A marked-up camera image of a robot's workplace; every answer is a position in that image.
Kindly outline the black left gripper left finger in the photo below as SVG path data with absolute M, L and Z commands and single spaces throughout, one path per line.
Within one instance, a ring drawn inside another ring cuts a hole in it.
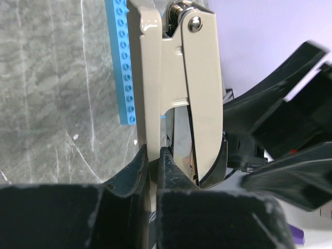
M 148 248 L 147 149 L 102 184 L 1 186 L 1 248 Z

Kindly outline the blue studded baseplate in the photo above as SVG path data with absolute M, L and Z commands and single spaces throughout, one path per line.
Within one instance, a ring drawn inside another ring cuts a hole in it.
M 106 15 L 122 125 L 136 124 L 126 1 L 106 1 Z

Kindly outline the beige metal stapler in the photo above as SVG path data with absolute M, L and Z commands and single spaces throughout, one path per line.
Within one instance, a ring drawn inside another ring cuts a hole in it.
M 198 184 L 218 184 L 227 154 L 216 14 L 192 1 L 169 1 L 164 13 L 148 1 L 127 1 L 127 8 L 139 145 L 158 160 L 161 117 L 188 106 Z

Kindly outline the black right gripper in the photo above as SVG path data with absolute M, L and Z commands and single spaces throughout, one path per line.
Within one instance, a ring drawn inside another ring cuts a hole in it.
M 283 98 L 326 54 L 312 41 L 302 43 L 270 75 L 223 107 L 225 132 L 253 136 L 278 159 L 244 176 L 241 187 L 269 192 L 308 212 L 331 201 L 331 64 L 322 64 L 291 100 Z M 283 157 L 294 151 L 299 152 Z

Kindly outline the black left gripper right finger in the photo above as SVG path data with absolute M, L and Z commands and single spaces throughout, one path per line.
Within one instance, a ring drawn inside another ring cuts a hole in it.
M 199 189 L 166 147 L 158 171 L 157 248 L 294 248 L 282 208 L 271 196 Z

